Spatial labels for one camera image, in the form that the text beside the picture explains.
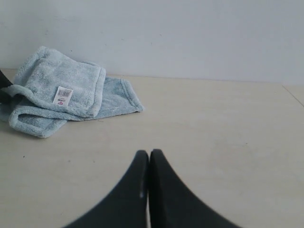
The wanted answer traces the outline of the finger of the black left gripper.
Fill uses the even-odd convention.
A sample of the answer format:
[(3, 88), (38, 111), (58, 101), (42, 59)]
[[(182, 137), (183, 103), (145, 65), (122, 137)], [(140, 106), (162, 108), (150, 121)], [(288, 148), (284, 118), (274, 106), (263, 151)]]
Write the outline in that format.
[(4, 92), (2, 89), (11, 86), (12, 83), (7, 79), (7, 77), (0, 71), (0, 103), (9, 104), (12, 97)]

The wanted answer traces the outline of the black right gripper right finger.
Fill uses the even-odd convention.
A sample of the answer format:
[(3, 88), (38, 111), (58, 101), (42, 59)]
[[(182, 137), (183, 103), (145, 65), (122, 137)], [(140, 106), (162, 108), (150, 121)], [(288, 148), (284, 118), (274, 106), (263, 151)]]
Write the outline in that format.
[(201, 201), (178, 177), (160, 149), (149, 164), (149, 211), (152, 228), (238, 228)]

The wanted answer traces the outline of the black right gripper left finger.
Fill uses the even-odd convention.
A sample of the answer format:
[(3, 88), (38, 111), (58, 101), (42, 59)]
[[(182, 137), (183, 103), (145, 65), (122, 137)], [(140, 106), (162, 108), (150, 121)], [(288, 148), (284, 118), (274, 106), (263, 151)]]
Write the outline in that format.
[(66, 225), (67, 228), (147, 227), (149, 156), (136, 152), (117, 185), (96, 206)]

